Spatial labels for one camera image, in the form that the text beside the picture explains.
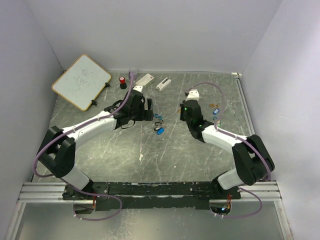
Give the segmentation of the orange carabiner keyring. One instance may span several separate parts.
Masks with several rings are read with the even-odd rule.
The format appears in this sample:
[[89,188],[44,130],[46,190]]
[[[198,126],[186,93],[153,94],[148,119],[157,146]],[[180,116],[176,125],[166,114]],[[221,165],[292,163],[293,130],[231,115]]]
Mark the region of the orange carabiner keyring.
[[210,108],[213,108],[213,109],[218,109],[218,108],[219,108],[219,105],[217,105],[217,104],[210,104],[209,107],[210,107]]

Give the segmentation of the light blue key tag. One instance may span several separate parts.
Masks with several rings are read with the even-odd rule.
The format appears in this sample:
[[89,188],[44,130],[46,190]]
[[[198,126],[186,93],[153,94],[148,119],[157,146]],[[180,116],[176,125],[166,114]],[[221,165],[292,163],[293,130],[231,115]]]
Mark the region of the light blue key tag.
[[215,108],[214,111],[212,112],[212,114],[214,116],[216,116],[219,112],[220,112],[220,109],[219,108]]

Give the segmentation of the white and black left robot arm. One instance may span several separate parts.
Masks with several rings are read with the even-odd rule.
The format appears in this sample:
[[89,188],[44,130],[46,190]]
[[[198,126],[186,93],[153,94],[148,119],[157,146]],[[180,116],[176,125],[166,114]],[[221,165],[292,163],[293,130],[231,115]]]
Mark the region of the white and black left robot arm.
[[140,87],[128,91],[123,100],[116,101],[99,114],[76,125],[49,128],[35,157],[33,167],[42,163],[49,175],[75,187],[81,199],[89,199],[93,193],[93,181],[76,166],[76,151],[86,142],[99,135],[123,129],[130,121],[152,121],[153,101],[145,98]]

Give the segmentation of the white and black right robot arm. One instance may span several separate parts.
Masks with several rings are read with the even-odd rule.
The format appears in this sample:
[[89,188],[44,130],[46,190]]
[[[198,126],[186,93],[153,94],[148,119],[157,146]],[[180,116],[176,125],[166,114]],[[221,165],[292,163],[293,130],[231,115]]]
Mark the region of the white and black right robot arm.
[[262,139],[256,135],[243,136],[219,128],[205,120],[197,100],[180,104],[180,120],[185,122],[192,137],[202,143],[215,145],[232,154],[234,168],[212,180],[212,193],[218,199],[240,185],[251,186],[269,180],[275,164]]

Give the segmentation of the white rectangular device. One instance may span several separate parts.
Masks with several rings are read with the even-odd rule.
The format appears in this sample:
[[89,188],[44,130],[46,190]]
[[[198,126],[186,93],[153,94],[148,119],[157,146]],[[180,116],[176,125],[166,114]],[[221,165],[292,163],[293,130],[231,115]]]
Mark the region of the white rectangular device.
[[163,91],[167,86],[171,84],[172,80],[168,77],[164,78],[157,86],[156,89],[158,91]]

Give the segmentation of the white and red cardboard box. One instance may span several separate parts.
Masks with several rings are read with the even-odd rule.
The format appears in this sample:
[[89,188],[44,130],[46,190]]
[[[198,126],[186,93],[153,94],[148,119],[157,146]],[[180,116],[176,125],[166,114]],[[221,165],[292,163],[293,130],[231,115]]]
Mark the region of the white and red cardboard box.
[[139,79],[138,81],[135,82],[136,86],[143,86],[143,87],[148,87],[149,85],[151,85],[153,82],[155,81],[155,78],[147,73],[146,75],[144,75],[141,79]]

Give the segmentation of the red and black stamp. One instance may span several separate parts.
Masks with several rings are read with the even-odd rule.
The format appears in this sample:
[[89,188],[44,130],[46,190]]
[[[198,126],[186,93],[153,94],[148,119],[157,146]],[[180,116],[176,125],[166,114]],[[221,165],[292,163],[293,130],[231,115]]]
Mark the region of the red and black stamp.
[[120,88],[121,89],[126,89],[127,88],[127,83],[126,83],[126,78],[123,76],[119,77],[119,82],[120,82]]

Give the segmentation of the clear plastic cup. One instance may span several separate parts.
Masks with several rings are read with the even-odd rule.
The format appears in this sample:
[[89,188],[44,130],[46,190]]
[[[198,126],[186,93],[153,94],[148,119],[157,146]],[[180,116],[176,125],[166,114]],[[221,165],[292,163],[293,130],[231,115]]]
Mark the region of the clear plastic cup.
[[132,73],[132,74],[135,76],[135,75],[137,75],[138,71],[137,71],[137,69],[135,69],[135,68],[131,68],[131,69],[129,70],[129,73]]

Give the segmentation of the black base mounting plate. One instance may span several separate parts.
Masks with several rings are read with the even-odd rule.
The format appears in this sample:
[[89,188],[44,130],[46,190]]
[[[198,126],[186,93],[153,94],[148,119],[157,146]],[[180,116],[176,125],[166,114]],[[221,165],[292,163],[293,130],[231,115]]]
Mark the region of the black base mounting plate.
[[86,201],[94,200],[97,211],[123,209],[153,209],[153,208],[195,208],[208,210],[210,201],[226,201],[241,198],[238,187],[224,190],[214,181],[185,182],[94,182],[94,194],[99,197],[84,195],[67,185],[62,194],[63,200]]

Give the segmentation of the white board with wooden frame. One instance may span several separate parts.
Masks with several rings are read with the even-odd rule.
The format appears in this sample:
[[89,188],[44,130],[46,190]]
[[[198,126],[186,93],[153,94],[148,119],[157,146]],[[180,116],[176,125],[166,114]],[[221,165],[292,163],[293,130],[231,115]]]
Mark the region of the white board with wooden frame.
[[59,96],[87,111],[112,76],[87,54],[81,55],[51,86]]

